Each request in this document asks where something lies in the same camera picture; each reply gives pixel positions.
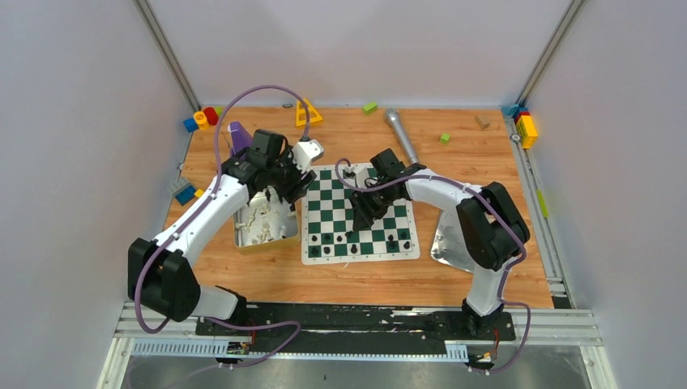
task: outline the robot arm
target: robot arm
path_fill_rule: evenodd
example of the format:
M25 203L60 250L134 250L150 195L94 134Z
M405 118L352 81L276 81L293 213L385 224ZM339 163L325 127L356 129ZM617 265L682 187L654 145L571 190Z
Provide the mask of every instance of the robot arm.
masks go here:
M445 212L457 212L467 252L479 265L475 266L472 287L463 301L463 310L469 318L465 324L473 334L491 328L503 310L498 296L503 271L509 261L515 260L519 248L470 192L479 193L487 199L524 243L529 240L530 233L506 188L498 182L492 182L487 186L466 184L472 190L460 190L437 179L441 176L423 165L415 163L405 167L390 149L379 153L370 162L378 172L378 180L371 187L401 177L416 177L373 192L353 191L349 198L353 207L353 230L372 226L376 219L384 217L387 207L396 199L421 201Z
M180 322L189 316L233 318L241 322L245 298L220 287L201 286L192 267L224 223L258 192L272 186L283 201L295 203L315 179L309 170L324 153L315 140L301 140L295 146L267 130L257 130L250 147L240 150L222 164L217 176L200 199L179 220L152 241L137 239L129 248L129 297L143 265L159 248L158 242L173 241L155 259L141 290L144 306Z

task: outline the white wall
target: white wall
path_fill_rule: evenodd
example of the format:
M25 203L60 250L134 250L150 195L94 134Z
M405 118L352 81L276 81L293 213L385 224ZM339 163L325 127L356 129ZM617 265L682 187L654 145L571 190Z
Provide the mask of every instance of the white wall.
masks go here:
M133 2L0 2L0 381L94 387L190 115Z
M201 103L399 106L512 103L568 2L150 1Z
M570 283L622 388L684 387L687 2L590 1L530 100Z

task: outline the gray handle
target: gray handle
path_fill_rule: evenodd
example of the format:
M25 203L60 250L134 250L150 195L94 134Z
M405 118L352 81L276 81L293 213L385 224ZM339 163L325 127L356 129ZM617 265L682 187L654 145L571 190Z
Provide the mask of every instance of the gray handle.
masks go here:
M410 163L417 163L419 161L417 159L417 153L415 152L415 148L412 146L412 143L408 138L408 134L406 134L406 131L403 128L403 124L401 124L401 116L399 115L399 111L389 108L384 113L384 118L386 119L386 122L389 123L389 126L394 129L396 138L399 139L401 147L403 147L403 150L406 152L406 156L408 156Z

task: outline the yellow triangular block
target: yellow triangular block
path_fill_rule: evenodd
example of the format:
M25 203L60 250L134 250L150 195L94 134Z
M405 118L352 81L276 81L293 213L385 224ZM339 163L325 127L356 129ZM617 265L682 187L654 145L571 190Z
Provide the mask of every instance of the yellow triangular block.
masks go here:
M305 103L308 105L308 110L310 111L310 125L312 126L321 122L323 119L319 112L310 104L308 99L303 100L305 100ZM296 127L303 126L305 126L305 109L303 108L303 104L296 100Z

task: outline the wooden tabletop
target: wooden tabletop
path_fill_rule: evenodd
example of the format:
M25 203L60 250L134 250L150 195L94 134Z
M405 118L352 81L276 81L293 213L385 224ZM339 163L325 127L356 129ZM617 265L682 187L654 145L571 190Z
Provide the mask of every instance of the wooden tabletop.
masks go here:
M351 162L369 162L390 147L407 163L393 131L384 122L383 109L365 116L361 109L318 109L324 121L312 128L311 138L325 148L317 165L332 165L345 156ZM522 187L518 179L505 124L497 110L401 109L401 119L420 158L436 173L463 182L486 185L497 181L506 186L531 229ZM475 115L491 122L481 130ZM300 138L294 127L294 108L236 108L224 122L238 120L250 132L263 128ZM439 137L450 134L448 144ZM182 176L198 188L207 188L214 177L214 129L194 133ZM228 158L228 145L220 137L220 151ZM173 202L167 226L192 203ZM233 243L232 221L220 229L201 253L194 272L201 284L224 286L253 301L333 302L347 304L459 306L470 289L472 275L455 270L429 257L439 210L414 203L420 249L419 259L310 265L301 263L301 246L260 254L241 255ZM533 307L552 307L539 249L534 235L527 243L529 255L510 273L506 298Z

